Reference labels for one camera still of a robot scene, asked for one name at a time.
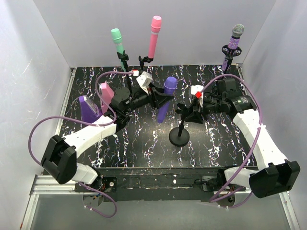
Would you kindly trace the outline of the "tripod stand with clip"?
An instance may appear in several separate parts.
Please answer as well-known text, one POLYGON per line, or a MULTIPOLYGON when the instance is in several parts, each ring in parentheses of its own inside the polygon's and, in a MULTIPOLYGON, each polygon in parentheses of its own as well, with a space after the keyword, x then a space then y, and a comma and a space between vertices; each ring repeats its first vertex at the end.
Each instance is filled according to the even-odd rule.
POLYGON ((139 56, 138 60, 139 60, 141 72, 143 72, 144 71, 144 64, 145 63, 151 63, 154 59, 150 58, 148 56, 146 56, 146 57, 139 56))

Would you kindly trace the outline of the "tripod stand with shock mount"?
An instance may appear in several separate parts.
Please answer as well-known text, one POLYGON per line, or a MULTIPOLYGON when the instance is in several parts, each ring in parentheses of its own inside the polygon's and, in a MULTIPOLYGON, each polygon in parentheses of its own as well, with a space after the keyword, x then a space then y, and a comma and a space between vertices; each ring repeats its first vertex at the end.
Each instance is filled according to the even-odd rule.
POLYGON ((226 74, 230 65, 232 64, 233 58, 241 55, 242 49, 237 47, 236 49, 230 49, 228 45, 222 47, 222 52, 225 54, 225 58, 221 67, 223 74, 226 74))

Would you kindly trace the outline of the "pink plastic microphone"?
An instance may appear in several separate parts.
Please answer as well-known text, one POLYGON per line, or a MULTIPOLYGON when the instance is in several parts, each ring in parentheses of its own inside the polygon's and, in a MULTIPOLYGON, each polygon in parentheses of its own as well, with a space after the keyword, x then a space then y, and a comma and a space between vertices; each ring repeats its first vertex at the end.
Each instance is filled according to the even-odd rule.
POLYGON ((150 36, 149 49, 148 49, 148 58, 150 59, 154 59, 158 34, 160 32, 161 26, 162 26, 162 18, 158 15, 155 15, 152 18, 151 22, 151 36, 150 36))

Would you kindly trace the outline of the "teal plastic microphone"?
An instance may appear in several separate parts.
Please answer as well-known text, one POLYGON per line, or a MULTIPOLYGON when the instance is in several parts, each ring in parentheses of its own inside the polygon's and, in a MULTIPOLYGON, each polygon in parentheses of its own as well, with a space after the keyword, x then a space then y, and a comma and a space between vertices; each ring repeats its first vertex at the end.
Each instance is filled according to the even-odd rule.
POLYGON ((112 40, 116 46, 117 49, 117 56, 120 60, 122 69, 124 70, 124 72, 128 71, 128 64, 127 61, 129 60, 129 56, 126 54, 125 49, 123 47, 123 43, 122 43, 122 36, 121 36, 121 32, 118 28, 114 28, 111 30, 111 36, 112 36, 112 40))

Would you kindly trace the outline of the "purple glitter microphone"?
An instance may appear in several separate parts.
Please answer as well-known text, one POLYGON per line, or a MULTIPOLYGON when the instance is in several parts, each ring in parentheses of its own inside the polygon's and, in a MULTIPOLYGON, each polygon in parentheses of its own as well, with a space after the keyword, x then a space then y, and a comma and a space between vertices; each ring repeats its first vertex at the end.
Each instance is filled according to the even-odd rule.
POLYGON ((244 32, 244 25, 236 24, 232 29, 232 36, 229 43, 227 44, 230 49, 236 49, 240 41, 240 37, 244 32))

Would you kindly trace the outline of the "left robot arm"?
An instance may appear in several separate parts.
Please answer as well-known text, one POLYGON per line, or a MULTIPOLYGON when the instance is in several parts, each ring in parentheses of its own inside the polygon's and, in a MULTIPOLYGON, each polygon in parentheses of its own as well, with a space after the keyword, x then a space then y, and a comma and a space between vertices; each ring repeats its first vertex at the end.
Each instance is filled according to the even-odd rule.
POLYGON ((73 134, 64 137, 54 135, 49 140, 41 164, 59 184, 70 180, 95 184, 99 172, 89 165, 78 163, 77 159, 81 154, 123 129, 130 121, 129 112, 147 104, 159 109, 174 98, 153 84, 146 91, 140 87, 132 91, 127 87, 120 87, 110 92, 102 90, 102 94, 110 99, 110 108, 101 117, 73 134))

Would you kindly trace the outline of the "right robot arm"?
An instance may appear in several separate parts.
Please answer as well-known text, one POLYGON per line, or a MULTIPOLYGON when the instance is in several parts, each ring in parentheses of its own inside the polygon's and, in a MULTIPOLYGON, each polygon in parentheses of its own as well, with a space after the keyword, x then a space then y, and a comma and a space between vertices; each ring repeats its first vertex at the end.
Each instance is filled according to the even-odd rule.
POLYGON ((210 92, 207 97, 204 86, 193 85, 190 89, 193 103, 186 121, 201 124, 209 114, 229 115, 250 146, 249 155, 254 155, 257 162, 257 170, 245 167, 247 159, 240 166, 221 169, 216 179, 217 192, 230 184, 249 188, 258 198, 288 192, 300 173, 300 166, 296 161, 289 161, 276 146, 262 123, 259 106, 251 95, 244 95, 237 88, 236 80, 235 76, 213 79, 216 92, 210 92))

